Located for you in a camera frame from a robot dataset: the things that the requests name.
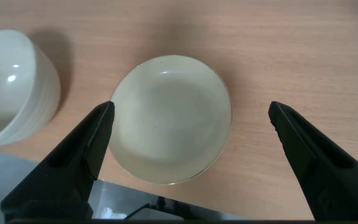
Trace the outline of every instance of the ceramic bowl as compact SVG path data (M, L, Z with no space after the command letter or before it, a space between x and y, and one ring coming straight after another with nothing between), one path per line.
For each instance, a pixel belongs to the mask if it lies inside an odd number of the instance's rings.
M155 184L188 180L224 148L232 124L229 92L199 60L169 55L134 68L115 89L109 147L132 175Z
M0 145L42 128L59 98L59 77L45 54L24 34L0 30Z

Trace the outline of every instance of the wood grain surface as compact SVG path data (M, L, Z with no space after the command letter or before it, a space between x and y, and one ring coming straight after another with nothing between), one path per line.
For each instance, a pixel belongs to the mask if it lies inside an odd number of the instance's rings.
M226 82L234 126L199 177L152 185L107 152L100 179L250 219L312 219L270 124L288 104L358 160L358 0L0 0L0 29L52 60L62 102L41 131L0 151L41 161L136 65L198 58Z

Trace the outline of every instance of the small dish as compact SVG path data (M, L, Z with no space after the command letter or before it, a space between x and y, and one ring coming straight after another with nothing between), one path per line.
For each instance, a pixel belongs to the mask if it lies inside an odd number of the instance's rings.
M224 148L232 124L229 92L199 60L162 56L146 61L114 91L110 149L132 175L155 184L188 180Z

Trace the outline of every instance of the bowl rim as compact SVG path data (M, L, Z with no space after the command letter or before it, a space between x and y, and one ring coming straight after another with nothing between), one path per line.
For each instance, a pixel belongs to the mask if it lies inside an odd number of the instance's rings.
M186 56L186 55L161 55L161 56L158 56L158 57L150 58L150 59L145 60L145 61L141 62L140 64L136 65L136 66L135 66L134 68L132 68L129 72L127 72L126 75L121 79L121 81L116 85L116 88L114 89L114 91L113 91L113 93L112 93L112 95L111 95L111 97L110 97L110 101L112 101L112 97L114 96L114 93L116 92L117 87L118 87L118 86L121 84L121 82L128 76L128 74L130 74L133 70L135 70L137 67L143 65L144 63L147 63L147 62L152 61L152 60L157 60L157 59L162 58L162 57L184 57L184 58L190 58L190 59L192 59L192 60L196 60L196 61L198 61L199 63L202 63L202 64L206 65L208 68L210 68L210 69L214 72L214 74L215 74L216 76L219 77L221 83L223 84L223 86L224 86L225 89L226 89L226 93L227 93L227 95L228 95L228 97L229 97L229 102L230 102L230 120L231 120L231 121L230 121L230 124L229 124L229 127L228 127L228 128L229 128L229 131L226 133L226 137L225 137L225 139L224 139L224 144L223 144L223 146L222 146L222 149L221 149L220 152L216 155L216 157L214 158L214 160L213 160L210 164L208 164L208 166L206 166L203 170L201 170L201 171L199 171L198 173L192 175L191 177L188 177L188 178L183 179L183 180L179 180L179 181L172 182L172 183L155 183L155 182L151 182L151 181L149 181L149 180L145 180L144 178L139 177L139 176L137 176L137 175L134 175L133 173L131 173L131 172L129 172L127 169L125 169L125 167L116 159L116 157L114 156L114 153L113 153L112 150L111 150L111 145L110 145L110 140L109 140L109 145L108 145L109 151L110 151L110 153L113 155L113 157L114 157L114 159L117 161L117 163L125 170L125 172L127 172L127 173L130 174L131 176L136 177L136 178L138 178L138 179L140 179L140 180L143 180L144 182L149 183L149 184L155 184L155 185L174 185L174 184L180 184L180 183L183 183L183 182L187 182L187 181L189 181L189 180L191 180L191 179L194 179L195 177L201 175L201 174L204 173L206 170L208 170L208 169L217 161L217 159L220 157L220 155L223 153L223 151L224 151L225 148L226 148L227 140L229 139L229 136L230 136L230 133L231 133L231 131L232 131L233 124L234 124L234 121L233 121L233 105L232 105L232 100L231 100L231 96L230 96L229 89L227 88L227 85L226 85L226 83L224 82L222 76L220 76L219 73L216 72L215 69L214 69L213 67L209 66L207 63L204 63L203 61L198 60L197 58L189 57L189 56Z
M29 45L29 53L31 54L33 60L31 62L29 62L29 64L32 64L33 66L33 71L32 71L32 77L33 79L31 79L31 87L29 89L29 92L24 100L24 103L22 104L20 110L16 113L15 117L13 117L10 122L4 127L2 128L2 130L0 130L0 138L3 134L5 134L7 132L8 129L10 129L13 125L15 125L15 123L17 122L17 120L19 119L19 115L21 115L23 113L23 111L25 110L25 108L27 107L27 105L29 104L30 98L32 93L34 92L35 89L35 83L36 83L36 79L37 79L37 51L35 49L35 45L32 43L32 41L22 32L18 31L18 30L11 30L11 29L3 29L0 30L0 35L5 35L7 33L12 33L14 35L18 35L22 38L23 41L25 41L28 45Z

